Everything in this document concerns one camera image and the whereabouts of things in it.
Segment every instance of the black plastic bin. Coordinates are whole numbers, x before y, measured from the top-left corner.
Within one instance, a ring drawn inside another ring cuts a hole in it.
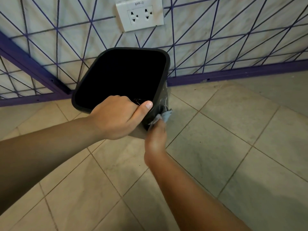
[[[110,95],[127,96],[135,104],[153,102],[152,109],[130,135],[144,138],[149,123],[168,106],[166,79],[170,57],[161,49],[116,47],[102,52],[77,85],[73,106],[90,113]]]

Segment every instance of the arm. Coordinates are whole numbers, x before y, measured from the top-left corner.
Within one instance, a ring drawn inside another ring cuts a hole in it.
[[[0,215],[60,164],[103,139],[128,135],[152,108],[110,96],[79,118],[0,142]]]
[[[167,154],[165,123],[159,120],[145,140],[144,160],[181,230],[250,230],[204,192]]]

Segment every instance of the cleaning cloth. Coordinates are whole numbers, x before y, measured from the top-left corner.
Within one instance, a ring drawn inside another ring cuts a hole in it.
[[[168,109],[168,107],[166,105],[163,106],[163,111],[161,112],[161,114],[157,114],[156,117],[154,118],[153,121],[151,121],[151,123],[149,124],[149,130],[153,127],[153,125],[158,122],[159,119],[162,119],[165,123],[168,121],[169,117],[172,114],[172,109]]]

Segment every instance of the outlet cover plate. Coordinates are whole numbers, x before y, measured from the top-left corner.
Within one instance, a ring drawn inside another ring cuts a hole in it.
[[[162,0],[125,0],[116,8],[125,32],[164,25]]]

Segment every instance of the socket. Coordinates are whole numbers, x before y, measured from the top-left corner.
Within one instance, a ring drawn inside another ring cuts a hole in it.
[[[128,0],[116,7],[125,32],[164,24],[162,0]]]

